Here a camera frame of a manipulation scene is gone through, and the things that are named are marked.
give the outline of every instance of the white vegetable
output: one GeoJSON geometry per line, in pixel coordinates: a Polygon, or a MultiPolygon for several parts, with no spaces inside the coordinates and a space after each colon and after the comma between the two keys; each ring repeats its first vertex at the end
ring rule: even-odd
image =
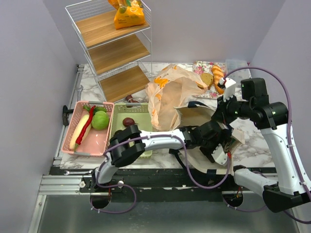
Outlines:
{"type": "MultiPolygon", "coordinates": [[[[84,115],[84,116],[80,119],[80,121],[79,121],[77,127],[75,128],[75,130],[74,130],[74,132],[73,132],[73,134],[72,134],[71,140],[70,140],[70,144],[69,144],[69,149],[70,149],[70,150],[74,150],[74,147],[75,147],[75,145],[76,145],[76,140],[77,140],[78,136],[80,135],[83,126],[85,126],[85,124],[86,124],[88,118],[89,118],[89,114],[86,114],[86,115],[84,115]]],[[[87,129],[86,129],[86,132],[85,132],[85,134],[84,134],[84,136],[83,136],[83,138],[82,138],[82,142],[84,141],[84,139],[85,139],[86,136],[88,135],[88,132],[90,131],[91,128],[92,128],[92,125],[90,124],[90,125],[87,127],[87,129]]]]}

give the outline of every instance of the shelf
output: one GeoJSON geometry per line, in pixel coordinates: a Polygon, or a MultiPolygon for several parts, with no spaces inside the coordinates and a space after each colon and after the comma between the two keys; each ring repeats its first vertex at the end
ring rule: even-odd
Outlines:
{"type": "Polygon", "coordinates": [[[116,102],[128,95],[143,90],[148,83],[149,80],[139,66],[100,81],[107,102],[116,102]]]}
{"type": "Polygon", "coordinates": [[[150,25],[146,22],[143,25],[116,30],[113,22],[116,12],[110,11],[76,22],[88,48],[111,39],[150,28],[150,25]]]}
{"type": "Polygon", "coordinates": [[[150,55],[136,35],[89,50],[97,75],[150,55]]]}

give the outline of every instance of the bread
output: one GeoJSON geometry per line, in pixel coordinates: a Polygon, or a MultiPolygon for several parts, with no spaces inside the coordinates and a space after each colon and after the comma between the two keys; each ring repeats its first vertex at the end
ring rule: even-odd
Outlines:
{"type": "Polygon", "coordinates": [[[208,90],[213,84],[214,77],[209,73],[203,73],[200,75],[202,81],[207,85],[208,90]]]}
{"type": "Polygon", "coordinates": [[[216,89],[216,91],[217,91],[219,94],[223,94],[223,93],[224,93],[224,90],[222,90],[222,89],[218,86],[218,83],[219,83],[219,80],[220,80],[221,78],[224,77],[224,73],[223,73],[222,69],[221,69],[219,66],[217,66],[217,65],[214,65],[214,66],[212,67],[211,70],[212,70],[212,73],[213,73],[213,75],[214,75],[215,89],[216,89]]]}

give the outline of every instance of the pink basket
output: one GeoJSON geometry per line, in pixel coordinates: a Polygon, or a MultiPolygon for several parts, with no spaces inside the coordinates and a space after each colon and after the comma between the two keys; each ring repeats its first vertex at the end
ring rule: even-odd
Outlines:
{"type": "Polygon", "coordinates": [[[110,126],[112,122],[111,117],[113,116],[113,110],[114,103],[78,101],[76,103],[76,106],[74,107],[66,137],[63,142],[62,152],[73,155],[102,156],[104,151],[109,146],[108,137],[110,133],[110,126]],[[108,128],[105,130],[95,130],[94,128],[91,128],[85,140],[81,143],[76,151],[73,151],[69,149],[72,134],[77,127],[80,119],[88,113],[87,110],[83,108],[84,105],[88,105],[89,107],[92,107],[93,105],[104,107],[107,110],[107,114],[109,116],[109,125],[108,128]]]}

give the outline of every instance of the white marble surface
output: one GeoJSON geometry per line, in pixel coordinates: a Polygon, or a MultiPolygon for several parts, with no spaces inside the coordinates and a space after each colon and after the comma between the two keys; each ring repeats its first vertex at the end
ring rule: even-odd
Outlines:
{"type": "MultiPolygon", "coordinates": [[[[153,76],[167,65],[167,63],[153,63],[153,76]]],[[[192,71],[192,64],[177,65],[192,71]]],[[[145,64],[145,66],[147,70],[151,72],[151,65],[145,64]]],[[[84,87],[81,94],[81,100],[104,100],[88,65],[85,66],[81,85],[84,87]]],[[[237,89],[236,95],[238,99],[241,98],[240,89],[237,89]]],[[[139,91],[132,96],[140,102],[148,102],[144,90],[139,91]]],[[[216,109],[217,107],[216,100],[201,98],[192,98],[191,100],[203,102],[211,108],[216,109]]],[[[245,145],[241,145],[233,154],[234,165],[243,165],[246,167],[274,166],[265,140],[250,120],[238,119],[234,121],[231,126],[244,131],[245,134],[245,145]]],[[[61,169],[93,169],[98,167],[104,159],[102,157],[72,156],[62,152],[60,152],[60,156],[62,156],[61,169]]],[[[126,168],[180,168],[180,165],[173,155],[168,154],[168,150],[163,149],[154,150],[151,158],[138,159],[126,168]]]]}

